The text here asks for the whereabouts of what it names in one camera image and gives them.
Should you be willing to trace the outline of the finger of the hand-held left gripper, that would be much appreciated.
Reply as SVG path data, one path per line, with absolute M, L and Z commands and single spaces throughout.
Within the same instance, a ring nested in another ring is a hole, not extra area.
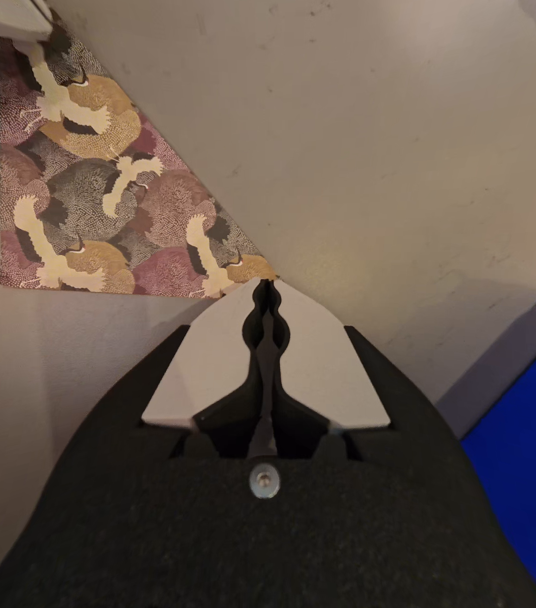
M 44 1 L 0 1 L 0 37 L 20 41 L 47 41 L 53 17 Z

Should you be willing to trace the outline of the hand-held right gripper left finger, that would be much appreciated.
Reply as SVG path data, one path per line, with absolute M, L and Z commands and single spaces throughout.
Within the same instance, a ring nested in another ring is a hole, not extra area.
M 143 423 L 204 434 L 221 457 L 248 455 L 262 412 L 257 348 L 267 295 L 268 280 L 254 278 L 186 328 Z

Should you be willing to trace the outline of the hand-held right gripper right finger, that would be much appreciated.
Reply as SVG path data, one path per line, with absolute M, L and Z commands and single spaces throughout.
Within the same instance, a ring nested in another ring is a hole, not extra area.
M 328 435 L 388 428 L 391 419 L 342 322 L 283 280 L 271 282 L 268 294 L 278 455 L 310 459 Z

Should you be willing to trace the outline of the crane patterned origami paper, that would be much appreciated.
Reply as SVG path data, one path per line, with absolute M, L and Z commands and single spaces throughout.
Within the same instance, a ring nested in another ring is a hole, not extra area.
M 2 42 L 0 285 L 219 299 L 278 278 L 150 119 L 50 11 Z

